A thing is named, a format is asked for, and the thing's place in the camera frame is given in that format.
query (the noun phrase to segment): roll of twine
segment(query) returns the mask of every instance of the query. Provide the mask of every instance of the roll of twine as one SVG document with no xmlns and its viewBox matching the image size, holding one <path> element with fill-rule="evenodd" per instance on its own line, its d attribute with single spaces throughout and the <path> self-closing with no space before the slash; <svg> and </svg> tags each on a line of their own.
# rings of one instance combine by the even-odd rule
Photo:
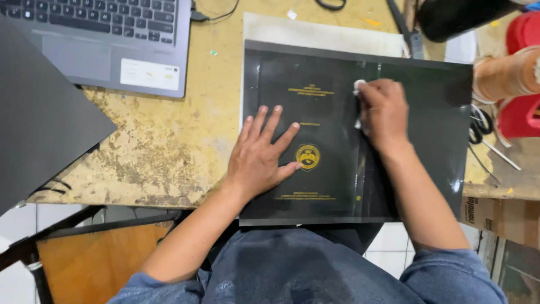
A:
<svg viewBox="0 0 540 304">
<path fill-rule="evenodd" d="M 480 59 L 474 65 L 472 84 L 474 93 L 487 101 L 540 93 L 540 46 Z"/>
</svg>

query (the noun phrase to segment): wooden table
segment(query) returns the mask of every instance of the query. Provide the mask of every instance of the wooden table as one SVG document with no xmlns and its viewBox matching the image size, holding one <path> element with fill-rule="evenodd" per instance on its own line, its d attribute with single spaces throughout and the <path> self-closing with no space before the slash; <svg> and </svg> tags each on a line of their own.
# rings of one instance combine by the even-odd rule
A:
<svg viewBox="0 0 540 304">
<path fill-rule="evenodd" d="M 217 16 L 230 11 L 234 2 L 198 0 L 197 6 L 199 11 Z M 118 130 L 101 143 L 99 150 L 83 156 L 59 175 L 71 185 L 71 191 L 65 195 L 42 191 L 28 201 L 164 208 L 200 205 L 225 174 L 238 134 L 243 13 L 286 18 L 291 8 L 301 21 L 398 32 L 384 0 L 349 1 L 340 12 L 326 11 L 308 0 L 240 0 L 229 18 L 192 23 L 186 97 L 85 87 L 86 96 L 117 124 Z M 426 59 L 443 60 L 444 50 L 444 44 L 424 44 Z M 538 142 L 519 141 L 509 153 L 524 168 L 519 174 L 479 145 L 477 153 L 490 169 L 495 167 L 494 173 L 504 186 L 494 189 L 469 155 L 466 181 L 471 183 L 465 185 L 464 195 L 540 199 L 540 191 L 532 186 L 540 171 L 539 159 L 530 154 L 538 150 L 531 147 L 534 143 Z M 60 184 L 51 185 L 62 188 Z"/>
</svg>

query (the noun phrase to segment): hand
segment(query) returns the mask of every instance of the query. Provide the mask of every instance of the hand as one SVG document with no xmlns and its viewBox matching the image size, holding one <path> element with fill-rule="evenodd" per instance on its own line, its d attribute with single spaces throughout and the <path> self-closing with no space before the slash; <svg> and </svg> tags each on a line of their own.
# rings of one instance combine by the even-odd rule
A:
<svg viewBox="0 0 540 304">
<path fill-rule="evenodd" d="M 268 112 L 267 106 L 259 108 L 255 120 L 248 116 L 244 121 L 222 186 L 238 190 L 244 204 L 256 195 L 275 187 L 301 167 L 298 162 L 278 167 L 279 157 L 300 130 L 298 123 L 293 123 L 274 144 L 270 144 L 282 111 L 282 106 L 275 106 L 262 132 L 261 127 Z"/>
<path fill-rule="evenodd" d="M 409 106 L 403 86 L 390 79 L 358 84 L 360 121 L 372 145 L 382 155 L 410 145 L 407 136 Z"/>
</svg>

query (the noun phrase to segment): laptop touchpad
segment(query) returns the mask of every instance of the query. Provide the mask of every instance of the laptop touchpad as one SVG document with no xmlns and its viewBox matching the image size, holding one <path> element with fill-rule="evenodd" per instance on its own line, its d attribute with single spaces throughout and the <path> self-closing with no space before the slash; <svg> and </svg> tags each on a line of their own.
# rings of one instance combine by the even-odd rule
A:
<svg viewBox="0 0 540 304">
<path fill-rule="evenodd" d="M 109 81 L 111 47 L 72 38 L 43 36 L 42 52 L 65 76 Z"/>
</svg>

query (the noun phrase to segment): gold emblem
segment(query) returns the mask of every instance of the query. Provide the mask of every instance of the gold emblem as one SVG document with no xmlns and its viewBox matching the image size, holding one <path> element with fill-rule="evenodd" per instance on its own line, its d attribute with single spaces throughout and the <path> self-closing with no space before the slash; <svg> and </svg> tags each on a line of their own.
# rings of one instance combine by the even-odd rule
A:
<svg viewBox="0 0 540 304">
<path fill-rule="evenodd" d="M 302 170 L 310 171 L 311 169 L 317 167 L 321 156 L 319 150 L 314 145 L 303 144 L 298 147 L 296 152 L 296 161 L 302 164 Z"/>
</svg>

